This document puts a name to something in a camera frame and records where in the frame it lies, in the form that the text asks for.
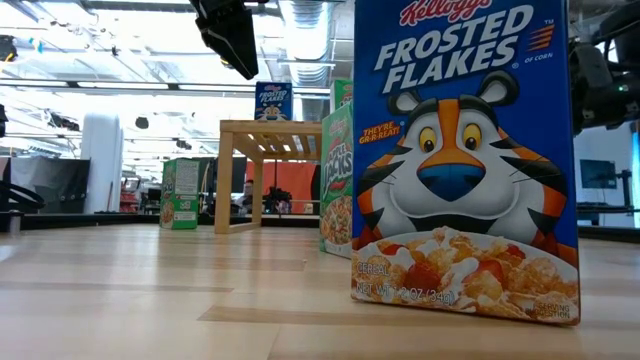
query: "ceiling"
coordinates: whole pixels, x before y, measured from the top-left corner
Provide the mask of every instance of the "ceiling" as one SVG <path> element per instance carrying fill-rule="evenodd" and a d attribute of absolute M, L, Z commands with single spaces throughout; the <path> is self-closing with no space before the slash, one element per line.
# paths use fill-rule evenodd
<path fill-rule="evenodd" d="M 16 38 L 19 55 L 0 63 L 3 79 L 227 86 L 204 92 L 0 86 L 10 119 L 0 153 L 77 157 L 80 133 L 49 125 L 52 114 L 82 129 L 88 111 L 117 110 L 125 169 L 158 177 L 164 157 L 215 156 L 219 120 L 252 118 L 246 86 L 256 81 L 292 81 L 300 93 L 295 120 L 318 121 L 328 113 L 333 79 L 352 75 L 354 1 L 251 5 L 260 70 L 251 81 L 204 46 L 188 0 L 0 1 L 0 35 Z M 612 1 L 572 1 L 573 31 L 596 23 L 588 19 L 619 3 Z M 148 118 L 148 129 L 135 126 L 139 116 Z M 179 149 L 175 138 L 192 150 Z"/>

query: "wooden tabletop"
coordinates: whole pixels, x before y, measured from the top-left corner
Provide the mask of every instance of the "wooden tabletop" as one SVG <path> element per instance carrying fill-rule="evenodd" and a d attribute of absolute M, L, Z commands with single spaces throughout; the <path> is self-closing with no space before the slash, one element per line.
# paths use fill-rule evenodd
<path fill-rule="evenodd" d="M 317 235 L 0 238 L 1 359 L 640 359 L 640 246 L 581 242 L 583 322 L 560 328 L 354 302 Z"/>

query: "desk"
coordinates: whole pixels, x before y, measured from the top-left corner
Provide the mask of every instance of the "desk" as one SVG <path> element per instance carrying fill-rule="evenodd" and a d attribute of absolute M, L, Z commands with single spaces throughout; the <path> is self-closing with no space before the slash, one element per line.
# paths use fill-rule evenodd
<path fill-rule="evenodd" d="M 310 137 L 314 138 L 317 145 L 314 149 L 309 144 Z M 243 153 L 253 161 L 253 188 L 261 191 L 264 160 L 320 161 L 322 124 L 319 122 L 298 121 L 220 121 L 214 230 L 216 234 L 229 234 L 255 229 L 260 227 L 262 221 L 262 213 L 254 211 L 251 215 L 251 223 L 229 225 L 234 150 Z M 262 196 L 253 197 L 252 208 L 262 208 Z"/>

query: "blue cereal box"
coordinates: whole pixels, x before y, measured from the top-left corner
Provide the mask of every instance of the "blue cereal box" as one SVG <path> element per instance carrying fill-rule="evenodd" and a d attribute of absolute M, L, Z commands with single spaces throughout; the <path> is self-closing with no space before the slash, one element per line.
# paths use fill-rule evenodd
<path fill-rule="evenodd" d="M 256 83 L 256 120 L 292 120 L 291 83 Z"/>
<path fill-rule="evenodd" d="M 580 320 L 558 0 L 357 0 L 352 297 Z"/>

